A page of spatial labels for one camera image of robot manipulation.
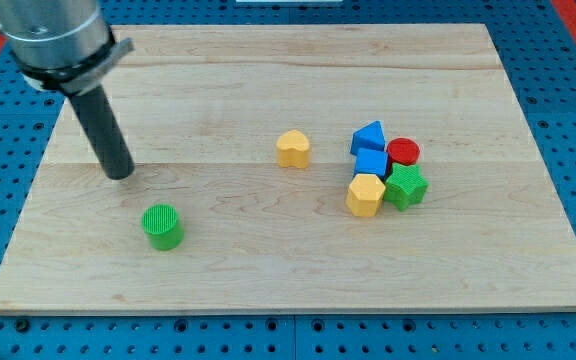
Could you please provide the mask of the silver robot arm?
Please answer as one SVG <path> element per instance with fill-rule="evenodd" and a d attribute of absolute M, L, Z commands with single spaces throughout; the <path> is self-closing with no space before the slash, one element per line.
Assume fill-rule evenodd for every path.
<path fill-rule="evenodd" d="M 0 0 L 0 33 L 32 87 L 67 96 L 100 86 L 134 50 L 115 38 L 98 0 Z"/>

